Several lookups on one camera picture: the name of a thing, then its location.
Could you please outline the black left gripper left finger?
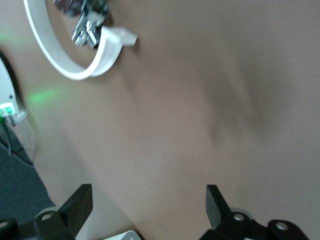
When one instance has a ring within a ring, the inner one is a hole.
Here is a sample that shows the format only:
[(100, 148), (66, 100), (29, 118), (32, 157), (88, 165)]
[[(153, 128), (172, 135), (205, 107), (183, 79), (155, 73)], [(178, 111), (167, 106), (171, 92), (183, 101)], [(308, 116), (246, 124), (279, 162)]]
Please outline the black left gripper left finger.
[(21, 225), (20, 240), (74, 240), (93, 210), (91, 184), (82, 184), (58, 209), (48, 209)]

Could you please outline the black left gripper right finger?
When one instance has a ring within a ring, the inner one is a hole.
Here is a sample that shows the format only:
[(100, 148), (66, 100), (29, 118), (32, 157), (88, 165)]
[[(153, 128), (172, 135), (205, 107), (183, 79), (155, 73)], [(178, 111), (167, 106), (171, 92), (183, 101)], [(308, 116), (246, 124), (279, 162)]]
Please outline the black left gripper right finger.
[(202, 240), (266, 240), (268, 230), (256, 222), (251, 214), (229, 207), (217, 185), (206, 187), (206, 213), (211, 225)]

